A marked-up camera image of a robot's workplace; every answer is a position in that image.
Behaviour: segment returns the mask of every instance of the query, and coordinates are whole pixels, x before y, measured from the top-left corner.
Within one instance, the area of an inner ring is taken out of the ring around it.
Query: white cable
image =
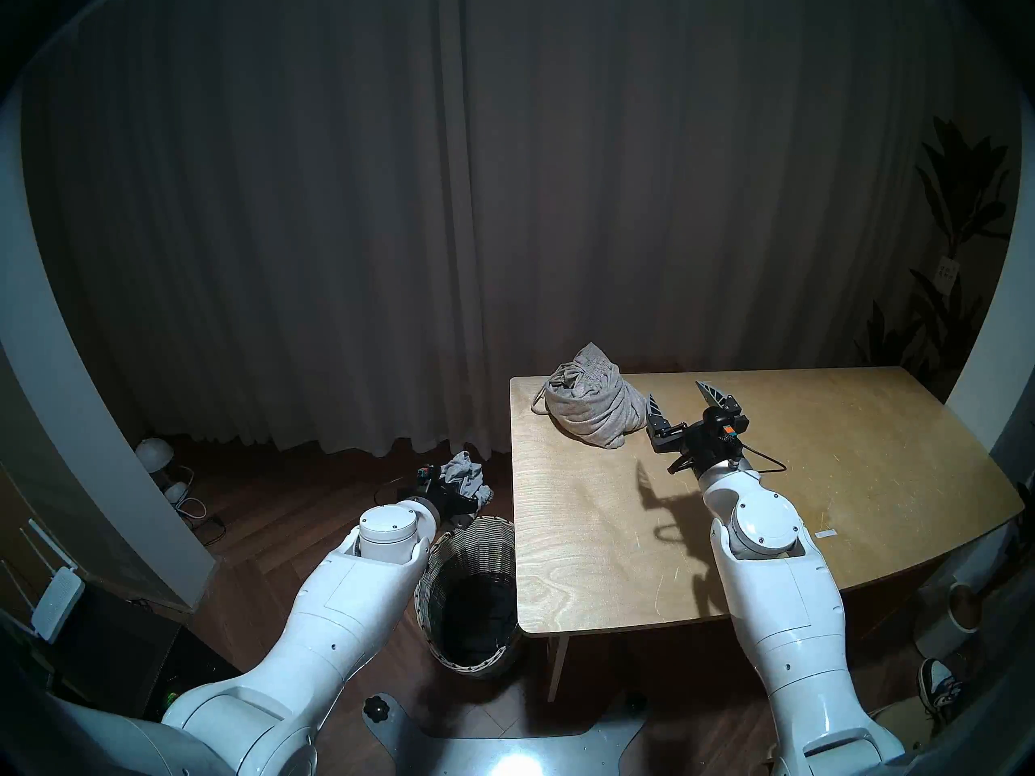
[[[194,501],[195,503],[201,503],[201,514],[191,514],[189,511],[180,508],[184,503]],[[208,516],[208,506],[199,501],[197,498],[184,498],[182,501],[176,504],[174,507],[180,514],[184,517],[190,517],[190,519],[205,519]]]
[[[39,538],[42,539],[48,545],[50,545],[51,550],[53,550],[55,554],[61,557],[62,561],[64,561],[64,563],[68,565],[69,569],[71,569],[72,571],[76,570],[76,563],[71,561],[68,555],[58,546],[57,542],[55,542],[53,539],[47,536],[47,532],[45,532],[41,528],[39,528],[39,525],[36,523],[36,520],[32,519],[31,517],[29,518],[29,527],[37,534],[39,534]]]
[[[6,609],[0,609],[0,617],[3,617],[8,623],[13,623],[29,636],[39,636],[39,634],[36,633],[36,630],[34,628],[29,628],[21,620],[19,620],[13,615],[8,613]]]
[[[0,559],[0,565],[3,565],[3,569],[7,571],[7,575],[9,575],[10,579],[14,583],[14,589],[17,589],[19,593],[21,593],[22,600],[24,600],[26,603],[29,604],[29,610],[35,611],[36,604],[33,603],[31,600],[29,600],[29,596],[25,594],[25,590],[22,589],[22,585],[18,583],[18,578],[14,577],[14,573],[12,573],[10,571],[10,568],[7,566],[7,561],[4,559]]]
[[[45,566],[45,567],[46,567],[46,568],[47,568],[48,570],[50,570],[50,571],[51,571],[51,575],[53,576],[53,575],[57,574],[57,570],[55,570],[55,569],[54,569],[53,567],[51,567],[51,563],[47,561],[47,558],[46,558],[46,557],[45,557],[45,556],[43,556],[42,554],[40,554],[40,553],[39,553],[39,548],[38,548],[38,547],[36,547],[36,546],[35,546],[35,545],[34,545],[34,544],[32,543],[32,540],[31,540],[31,539],[29,538],[29,535],[25,533],[25,529],[23,529],[23,528],[20,528],[20,529],[19,529],[19,531],[21,531],[21,532],[22,532],[22,536],[23,536],[23,537],[25,537],[25,541],[29,543],[29,547],[31,547],[31,548],[32,548],[32,550],[33,550],[33,553],[34,553],[34,554],[35,554],[35,555],[36,555],[37,557],[39,557],[39,561],[43,563],[43,566]]]

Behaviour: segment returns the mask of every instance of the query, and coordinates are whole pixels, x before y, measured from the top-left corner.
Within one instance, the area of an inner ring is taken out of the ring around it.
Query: laundry basket
[[[514,574],[514,527],[502,517],[476,517],[432,547],[413,602],[427,645],[445,667],[493,679],[518,659]]]

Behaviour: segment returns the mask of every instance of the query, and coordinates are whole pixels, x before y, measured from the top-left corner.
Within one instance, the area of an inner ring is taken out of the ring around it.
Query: white lamp
[[[161,494],[166,496],[166,500],[169,501],[173,508],[179,509],[180,505],[186,500],[190,482],[184,483],[175,479],[169,472],[169,466],[173,461],[173,446],[164,439],[156,439],[154,437],[145,439],[137,445],[137,458],[140,459],[144,469],[150,474],[151,480],[161,489]],[[193,481],[194,472],[186,467],[181,469],[190,473],[190,481]]]

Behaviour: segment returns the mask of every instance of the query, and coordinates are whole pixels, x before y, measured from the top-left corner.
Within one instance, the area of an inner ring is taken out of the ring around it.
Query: white wall
[[[992,450],[1035,368],[1035,111],[1021,92],[1021,185],[1006,261],[946,404]]]
[[[0,106],[0,458],[98,577],[194,607],[214,562],[109,414],[47,279],[26,201],[21,85]]]

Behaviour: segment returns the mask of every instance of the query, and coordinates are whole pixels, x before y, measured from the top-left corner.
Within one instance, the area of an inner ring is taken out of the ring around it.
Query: wooden floor
[[[269,447],[175,440],[177,460],[197,471],[194,494],[226,524],[210,549],[220,566],[190,628],[242,670],[273,646],[302,581],[335,547],[375,493],[412,478],[423,462],[441,464],[440,446],[415,454],[397,443],[383,458],[315,446]],[[496,490],[487,513],[512,519],[510,457],[484,467]],[[381,502],[394,495],[381,491]],[[203,541],[217,529],[198,529]],[[845,596],[849,663],[863,707],[876,710],[915,694],[920,662],[910,641],[907,604],[930,567],[918,568]],[[759,772],[775,742],[762,685],[728,620],[651,631],[572,637],[555,704],[546,704],[546,653],[526,640],[505,678],[481,683],[448,673],[431,656],[413,605],[386,647],[345,688],[318,741],[321,774],[392,774],[391,757],[362,722],[363,700],[393,695],[433,735],[527,737],[583,732],[623,690],[643,693],[648,720],[621,760],[621,773]]]

